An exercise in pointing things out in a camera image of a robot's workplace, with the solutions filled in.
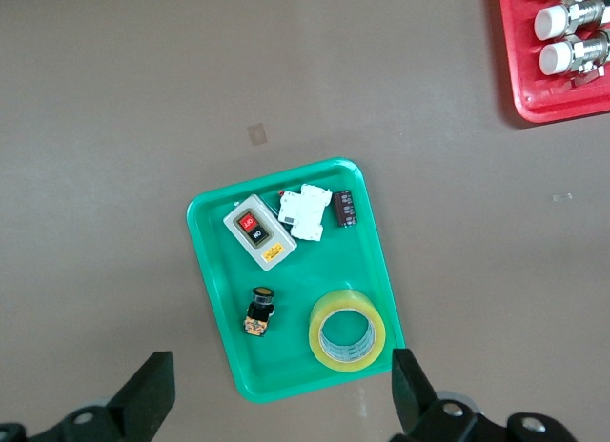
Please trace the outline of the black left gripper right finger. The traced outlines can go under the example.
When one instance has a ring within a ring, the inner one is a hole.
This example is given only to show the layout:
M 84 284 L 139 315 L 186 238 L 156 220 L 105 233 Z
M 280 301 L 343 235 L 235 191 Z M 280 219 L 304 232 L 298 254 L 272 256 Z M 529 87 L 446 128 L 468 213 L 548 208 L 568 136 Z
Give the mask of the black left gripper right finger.
M 464 401 L 441 397 L 409 349 L 392 356 L 392 397 L 402 432 L 394 441 L 574 441 L 558 420 L 517 412 L 501 426 Z

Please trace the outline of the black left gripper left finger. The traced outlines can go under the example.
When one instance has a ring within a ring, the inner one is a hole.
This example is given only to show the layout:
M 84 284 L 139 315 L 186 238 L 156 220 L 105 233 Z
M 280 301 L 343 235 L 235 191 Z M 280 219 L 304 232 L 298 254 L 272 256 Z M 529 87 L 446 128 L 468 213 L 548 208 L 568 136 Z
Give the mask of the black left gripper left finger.
M 44 432 L 28 435 L 3 423 L 3 441 L 151 441 L 175 402 L 173 354 L 154 352 L 104 405 L 69 413 Z

